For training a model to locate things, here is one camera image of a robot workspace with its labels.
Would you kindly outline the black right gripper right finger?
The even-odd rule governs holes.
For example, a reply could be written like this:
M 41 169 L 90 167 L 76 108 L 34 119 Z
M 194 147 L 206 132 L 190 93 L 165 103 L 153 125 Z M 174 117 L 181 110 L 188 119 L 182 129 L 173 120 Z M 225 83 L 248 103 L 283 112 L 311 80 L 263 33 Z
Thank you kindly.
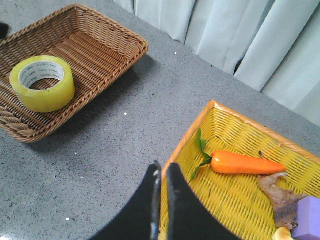
M 204 207 L 187 183 L 179 164 L 167 171 L 168 240 L 237 240 Z

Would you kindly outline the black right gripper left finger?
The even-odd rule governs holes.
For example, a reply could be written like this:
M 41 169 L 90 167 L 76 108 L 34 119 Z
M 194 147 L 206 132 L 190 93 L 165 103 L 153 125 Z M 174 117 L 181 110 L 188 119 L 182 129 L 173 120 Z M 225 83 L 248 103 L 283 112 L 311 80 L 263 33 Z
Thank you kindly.
M 134 195 L 92 240 L 157 240 L 160 233 L 162 168 L 154 161 Z

